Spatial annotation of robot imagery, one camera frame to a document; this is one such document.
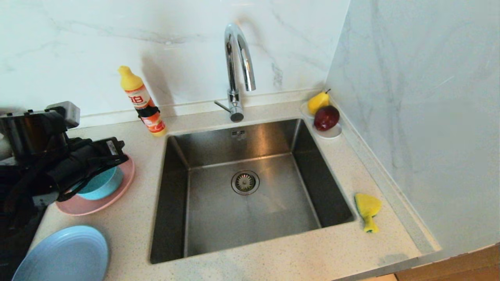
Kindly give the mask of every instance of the yellow sponge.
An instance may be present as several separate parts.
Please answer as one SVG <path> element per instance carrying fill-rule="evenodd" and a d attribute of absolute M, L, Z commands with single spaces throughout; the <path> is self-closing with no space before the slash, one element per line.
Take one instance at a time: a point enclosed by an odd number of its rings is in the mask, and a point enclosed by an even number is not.
<path fill-rule="evenodd" d="M 354 199 L 356 200 L 357 211 L 364 220 L 364 232 L 379 232 L 379 228 L 375 224 L 373 217 L 382 208 L 382 202 L 373 196 L 363 193 L 356 193 Z"/>

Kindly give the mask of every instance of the sink drain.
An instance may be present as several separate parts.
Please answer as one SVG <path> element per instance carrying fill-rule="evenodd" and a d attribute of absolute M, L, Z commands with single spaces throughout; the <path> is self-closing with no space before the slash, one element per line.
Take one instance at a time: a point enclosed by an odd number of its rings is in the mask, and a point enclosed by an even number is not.
<path fill-rule="evenodd" d="M 232 176 L 232 189 L 241 195 L 250 195 L 259 188 L 259 177 L 251 170 L 242 170 Z"/>

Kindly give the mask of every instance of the speckled countertop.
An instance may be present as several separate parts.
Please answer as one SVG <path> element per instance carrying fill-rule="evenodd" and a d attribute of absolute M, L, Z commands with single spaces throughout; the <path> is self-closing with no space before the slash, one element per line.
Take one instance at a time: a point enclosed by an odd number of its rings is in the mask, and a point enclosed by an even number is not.
<path fill-rule="evenodd" d="M 301 118 L 300 102 L 245 109 L 239 124 L 225 111 L 165 119 L 169 134 L 224 129 Z M 70 137 L 98 140 L 117 137 L 135 161 L 136 176 L 129 190 L 110 207 L 85 216 L 69 216 L 49 206 L 31 248 L 50 234 L 74 225 L 100 230 L 110 248 L 106 280 L 334 280 L 422 256 L 390 204 L 344 135 L 333 140 L 314 137 L 326 162 L 355 210 L 354 194 L 382 200 L 375 222 L 379 233 L 363 232 L 354 222 L 316 229 L 219 252 L 151 264 L 155 211 L 166 137 L 149 135 L 140 121 L 71 130 Z"/>

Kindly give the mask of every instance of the red apple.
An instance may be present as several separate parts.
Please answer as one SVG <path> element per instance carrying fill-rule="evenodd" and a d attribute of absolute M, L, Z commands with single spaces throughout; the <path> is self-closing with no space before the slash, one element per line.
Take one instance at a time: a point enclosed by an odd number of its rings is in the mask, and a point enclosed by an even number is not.
<path fill-rule="evenodd" d="M 335 126 L 340 118 L 341 114 L 337 108 L 331 105 L 322 107 L 314 115 L 314 127 L 318 131 L 327 131 Z"/>

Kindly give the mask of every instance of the small white dish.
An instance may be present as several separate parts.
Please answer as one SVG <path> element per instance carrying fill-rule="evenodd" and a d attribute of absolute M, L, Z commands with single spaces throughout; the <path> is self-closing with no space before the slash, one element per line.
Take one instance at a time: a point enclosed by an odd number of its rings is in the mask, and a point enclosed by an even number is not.
<path fill-rule="evenodd" d="M 316 129 L 316 127 L 313 124 L 312 125 L 312 130 L 314 131 L 314 133 L 318 137 L 320 137 L 322 139 L 325 139 L 325 140 L 335 139 L 336 137 L 340 136 L 341 133 L 342 133 L 342 127 L 341 127 L 341 125 L 339 123 L 337 123 L 331 129 L 326 130 L 326 131 L 320 131 L 320 130 Z"/>
<path fill-rule="evenodd" d="M 314 119 L 314 115 L 312 115 L 310 112 L 309 112 L 309 108 L 308 108 L 308 102 L 304 102 L 301 106 L 300 106 L 300 112 L 302 113 L 302 115 L 304 115 L 304 117 L 307 117 L 309 119 Z"/>

